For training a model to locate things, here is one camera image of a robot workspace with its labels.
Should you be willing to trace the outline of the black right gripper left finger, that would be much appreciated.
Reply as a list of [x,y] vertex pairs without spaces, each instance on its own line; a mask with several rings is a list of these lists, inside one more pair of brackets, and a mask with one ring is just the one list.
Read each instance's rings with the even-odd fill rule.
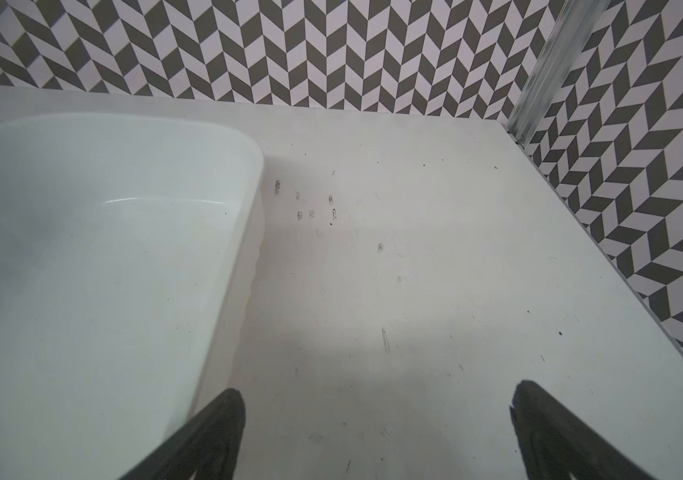
[[228,388],[124,477],[232,479],[245,426],[244,398]]

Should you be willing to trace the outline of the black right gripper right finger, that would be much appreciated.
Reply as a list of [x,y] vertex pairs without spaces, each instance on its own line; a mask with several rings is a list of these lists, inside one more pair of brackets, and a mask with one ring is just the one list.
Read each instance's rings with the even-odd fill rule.
[[529,479],[649,479],[651,476],[531,380],[509,408]]

